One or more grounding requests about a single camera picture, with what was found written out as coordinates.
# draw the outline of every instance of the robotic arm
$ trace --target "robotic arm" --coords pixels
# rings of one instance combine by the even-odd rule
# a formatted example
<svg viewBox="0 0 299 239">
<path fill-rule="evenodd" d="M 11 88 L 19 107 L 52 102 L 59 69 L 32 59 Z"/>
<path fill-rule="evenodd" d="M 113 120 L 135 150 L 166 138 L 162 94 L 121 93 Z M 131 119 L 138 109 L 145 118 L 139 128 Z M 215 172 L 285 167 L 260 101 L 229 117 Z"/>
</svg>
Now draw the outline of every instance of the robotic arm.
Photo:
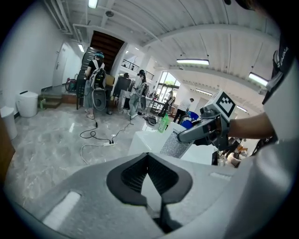
<svg viewBox="0 0 299 239">
<path fill-rule="evenodd" d="M 224 91 L 219 91 L 200 109 L 201 120 L 198 124 L 179 133 L 178 140 L 199 140 L 200 145 L 213 144 L 219 150 L 228 148 L 229 120 L 235 107 L 232 99 Z"/>
</svg>

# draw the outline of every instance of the cardboard box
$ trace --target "cardboard box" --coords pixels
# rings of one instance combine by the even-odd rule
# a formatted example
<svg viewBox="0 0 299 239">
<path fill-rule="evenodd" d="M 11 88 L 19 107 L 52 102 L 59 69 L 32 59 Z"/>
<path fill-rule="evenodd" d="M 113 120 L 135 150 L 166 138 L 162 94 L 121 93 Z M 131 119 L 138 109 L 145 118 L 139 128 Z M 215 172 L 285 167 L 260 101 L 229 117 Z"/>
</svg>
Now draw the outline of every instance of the cardboard box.
<svg viewBox="0 0 299 239">
<path fill-rule="evenodd" d="M 115 78 L 113 76 L 107 75 L 106 77 L 106 85 L 113 86 Z"/>
</svg>

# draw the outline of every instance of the black shirt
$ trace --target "black shirt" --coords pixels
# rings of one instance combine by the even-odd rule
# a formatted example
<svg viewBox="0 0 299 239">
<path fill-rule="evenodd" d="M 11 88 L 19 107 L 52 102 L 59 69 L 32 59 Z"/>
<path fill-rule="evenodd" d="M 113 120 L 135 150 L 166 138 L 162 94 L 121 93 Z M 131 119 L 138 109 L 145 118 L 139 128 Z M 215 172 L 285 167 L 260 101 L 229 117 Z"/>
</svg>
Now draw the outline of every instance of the black shirt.
<svg viewBox="0 0 299 239">
<path fill-rule="evenodd" d="M 98 62 L 99 67 L 101 67 L 102 61 L 101 60 L 97 60 L 97 62 Z M 93 61 L 90 61 L 89 64 L 88 64 L 88 66 L 92 68 L 92 71 L 90 72 L 90 74 L 92 74 L 94 72 L 94 70 L 96 69 Z"/>
<path fill-rule="evenodd" d="M 288 73 L 291 67 L 293 59 L 295 58 L 295 55 L 290 51 L 290 49 L 286 45 L 285 39 L 283 38 L 282 35 L 280 36 L 277 60 L 275 59 L 275 55 L 276 54 L 274 53 L 272 77 L 271 80 L 269 81 L 269 83 L 272 84 L 271 87 L 269 87 L 270 84 L 266 86 L 268 91 L 263 100 L 263 105 L 267 102 L 267 100 L 270 98 L 273 92 L 280 86 L 281 82 L 283 81 L 283 79 L 285 78 L 286 74 Z"/>
</svg>

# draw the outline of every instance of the railing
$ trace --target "railing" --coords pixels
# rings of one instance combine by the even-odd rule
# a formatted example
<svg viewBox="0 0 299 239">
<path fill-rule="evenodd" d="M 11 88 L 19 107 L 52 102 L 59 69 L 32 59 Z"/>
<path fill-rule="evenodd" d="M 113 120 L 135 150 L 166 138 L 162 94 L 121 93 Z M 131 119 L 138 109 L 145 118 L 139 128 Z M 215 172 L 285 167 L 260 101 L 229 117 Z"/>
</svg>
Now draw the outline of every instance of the railing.
<svg viewBox="0 0 299 239">
<path fill-rule="evenodd" d="M 135 64 L 133 64 L 133 63 L 131 63 L 131 62 L 125 60 L 125 59 L 123 59 L 121 65 L 123 67 L 126 67 L 126 68 L 136 72 L 136 73 L 139 73 L 139 66 L 135 65 Z M 145 76 L 148 80 L 152 80 L 154 78 L 154 75 L 152 73 L 148 72 L 148 71 L 145 71 Z"/>
<path fill-rule="evenodd" d="M 125 59 L 122 61 L 121 65 L 122 65 L 123 67 L 126 67 L 126 68 L 128 68 L 128 69 L 134 71 L 134 72 L 139 73 L 139 66 L 138 66 L 138 65 L 135 65 L 135 64 L 133 64 L 133 63 L 131 63 L 131 62 L 125 60 Z"/>
<path fill-rule="evenodd" d="M 145 71 L 145 76 L 149 80 L 152 80 L 154 78 L 154 75 L 152 73 L 149 73 L 148 71 Z"/>
</svg>

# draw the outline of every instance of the black trousers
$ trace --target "black trousers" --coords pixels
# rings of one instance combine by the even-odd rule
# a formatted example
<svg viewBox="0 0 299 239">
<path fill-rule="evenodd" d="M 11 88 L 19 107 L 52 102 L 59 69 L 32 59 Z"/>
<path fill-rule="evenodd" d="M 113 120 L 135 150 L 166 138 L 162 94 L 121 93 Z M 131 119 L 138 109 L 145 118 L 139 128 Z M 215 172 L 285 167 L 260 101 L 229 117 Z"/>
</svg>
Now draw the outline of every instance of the black trousers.
<svg viewBox="0 0 299 239">
<path fill-rule="evenodd" d="M 168 104 L 168 101 L 166 101 L 165 105 L 163 106 L 163 108 L 162 108 L 161 112 L 158 114 L 158 116 L 164 117 L 168 110 L 168 107 L 169 107 L 169 104 Z"/>
<path fill-rule="evenodd" d="M 182 118 L 185 114 L 186 114 L 186 111 L 182 111 L 182 110 L 178 109 L 177 114 L 176 114 L 176 117 L 174 117 L 173 122 L 176 122 L 177 119 L 178 119 L 178 117 L 179 117 L 178 121 L 180 121 L 181 118 Z"/>
</svg>

